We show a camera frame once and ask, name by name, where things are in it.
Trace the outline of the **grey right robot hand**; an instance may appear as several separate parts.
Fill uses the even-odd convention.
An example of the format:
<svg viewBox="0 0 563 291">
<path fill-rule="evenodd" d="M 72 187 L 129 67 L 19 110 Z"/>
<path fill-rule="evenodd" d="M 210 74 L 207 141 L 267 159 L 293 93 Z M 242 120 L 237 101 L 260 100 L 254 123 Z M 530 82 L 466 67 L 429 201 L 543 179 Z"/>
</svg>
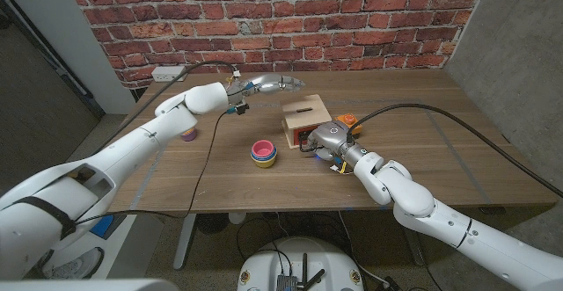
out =
<svg viewBox="0 0 563 291">
<path fill-rule="evenodd" d="M 348 126 L 339 120 L 323 123 L 309 134 L 307 146 L 324 160 L 339 158 L 355 167 L 368 151 L 348 130 Z"/>
</svg>

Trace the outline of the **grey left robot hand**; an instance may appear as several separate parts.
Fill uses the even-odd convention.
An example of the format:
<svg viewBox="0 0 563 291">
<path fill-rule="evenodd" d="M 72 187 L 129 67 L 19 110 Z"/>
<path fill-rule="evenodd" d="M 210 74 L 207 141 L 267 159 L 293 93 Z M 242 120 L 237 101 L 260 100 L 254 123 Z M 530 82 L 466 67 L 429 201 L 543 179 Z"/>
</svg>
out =
<svg viewBox="0 0 563 291">
<path fill-rule="evenodd" d="M 305 86 L 305 82 L 292 76 L 279 74 L 264 74 L 252 77 L 242 82 L 235 81 L 226 90 L 228 100 L 235 104 L 242 101 L 245 97 L 254 94 L 275 94 L 278 91 L 300 91 Z"/>
</svg>

